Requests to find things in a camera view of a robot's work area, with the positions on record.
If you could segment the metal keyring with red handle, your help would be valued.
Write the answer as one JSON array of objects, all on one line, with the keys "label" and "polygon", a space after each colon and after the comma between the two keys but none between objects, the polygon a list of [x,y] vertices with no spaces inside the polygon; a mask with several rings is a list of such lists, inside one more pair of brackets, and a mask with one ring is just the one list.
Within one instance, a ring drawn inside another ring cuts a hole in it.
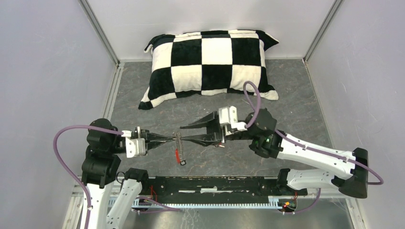
[{"label": "metal keyring with red handle", "polygon": [[180,162],[186,159],[184,158],[184,153],[183,153],[183,143],[181,139],[181,133],[180,132],[174,132],[173,133],[175,137],[175,144],[176,144],[176,150],[175,150],[175,156],[176,156],[176,161],[180,165]]}]

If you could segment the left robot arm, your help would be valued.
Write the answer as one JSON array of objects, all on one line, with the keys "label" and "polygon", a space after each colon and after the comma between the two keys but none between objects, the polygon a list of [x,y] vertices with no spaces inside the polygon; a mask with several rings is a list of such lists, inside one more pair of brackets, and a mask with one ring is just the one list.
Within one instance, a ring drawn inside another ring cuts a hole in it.
[{"label": "left robot arm", "polygon": [[108,207],[112,188],[117,179],[121,160],[118,154],[128,158],[144,156],[172,137],[150,133],[140,128],[135,131],[119,131],[108,119],[99,118],[91,122],[86,140],[88,147],[82,163],[80,186],[84,191],[84,204],[80,227],[82,229],[120,229],[129,212],[133,210],[135,200],[145,203],[139,209],[147,213],[152,206],[162,211],[174,211],[175,208],[157,202],[156,192],[152,197],[143,197],[149,191],[150,181],[146,170],[130,168],[124,173],[118,198],[112,208]]}]

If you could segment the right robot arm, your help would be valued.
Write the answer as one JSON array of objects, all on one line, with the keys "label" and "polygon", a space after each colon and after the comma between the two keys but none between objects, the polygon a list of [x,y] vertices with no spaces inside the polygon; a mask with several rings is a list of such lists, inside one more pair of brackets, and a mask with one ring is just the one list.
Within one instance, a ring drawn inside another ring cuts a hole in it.
[{"label": "right robot arm", "polygon": [[267,109],[238,119],[236,107],[224,107],[186,125],[205,128],[203,135],[181,137],[201,146],[219,146],[226,141],[250,140],[248,146],[263,158],[290,160],[312,167],[307,170],[282,169],[276,189],[282,195],[306,188],[333,188],[352,198],[368,196],[368,151],[337,150],[303,141],[276,128],[277,120]]}]

